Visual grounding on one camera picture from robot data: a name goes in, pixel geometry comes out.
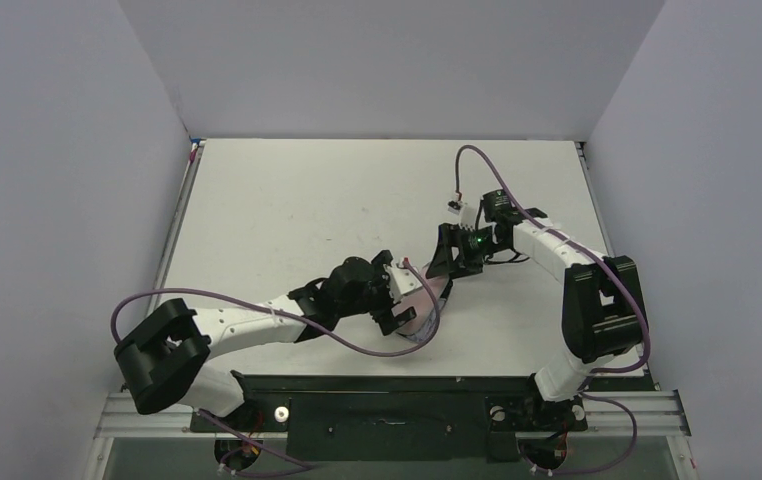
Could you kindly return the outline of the pink umbrella case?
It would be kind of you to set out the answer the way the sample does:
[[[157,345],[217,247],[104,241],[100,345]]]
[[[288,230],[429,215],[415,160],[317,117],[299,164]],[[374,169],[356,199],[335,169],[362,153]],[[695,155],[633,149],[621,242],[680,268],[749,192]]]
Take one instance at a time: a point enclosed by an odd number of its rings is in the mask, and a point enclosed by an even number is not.
[[[393,310],[395,314],[413,308],[416,316],[405,323],[394,333],[413,343],[424,343],[431,332],[437,327],[437,311],[442,311],[453,289],[453,281],[448,276],[427,277],[428,265],[419,269],[421,276],[428,281],[431,291],[437,297],[436,308],[428,293],[423,289],[405,297]]]

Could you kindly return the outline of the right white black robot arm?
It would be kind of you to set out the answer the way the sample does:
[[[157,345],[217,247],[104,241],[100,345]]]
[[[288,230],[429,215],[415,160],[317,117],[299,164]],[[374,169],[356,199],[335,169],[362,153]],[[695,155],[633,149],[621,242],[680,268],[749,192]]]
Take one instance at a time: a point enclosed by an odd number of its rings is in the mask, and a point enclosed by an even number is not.
[[[439,226],[426,278],[476,275],[490,257],[512,251],[542,267],[563,288],[564,344],[533,376],[543,400],[575,397],[592,374],[647,338],[639,276],[630,258],[588,249],[543,211],[519,210],[502,189],[484,194],[476,208],[456,194],[448,208],[458,220]]]

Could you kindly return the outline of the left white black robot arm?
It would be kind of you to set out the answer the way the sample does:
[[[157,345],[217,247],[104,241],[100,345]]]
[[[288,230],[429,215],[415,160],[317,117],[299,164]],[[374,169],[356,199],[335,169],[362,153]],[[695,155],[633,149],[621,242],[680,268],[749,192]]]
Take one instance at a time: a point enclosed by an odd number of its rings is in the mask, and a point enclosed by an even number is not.
[[[174,405],[225,417],[247,399],[239,377],[210,365],[228,353],[267,344],[296,344],[326,336],[356,350],[335,333],[339,321],[367,315],[389,335],[414,320],[414,307],[401,303],[426,293],[424,277],[406,258],[394,261],[383,250],[372,260],[348,257],[326,277],[309,281],[262,303],[216,292],[165,288],[165,301],[126,335],[118,329],[122,300],[111,315],[114,358],[141,415]]]

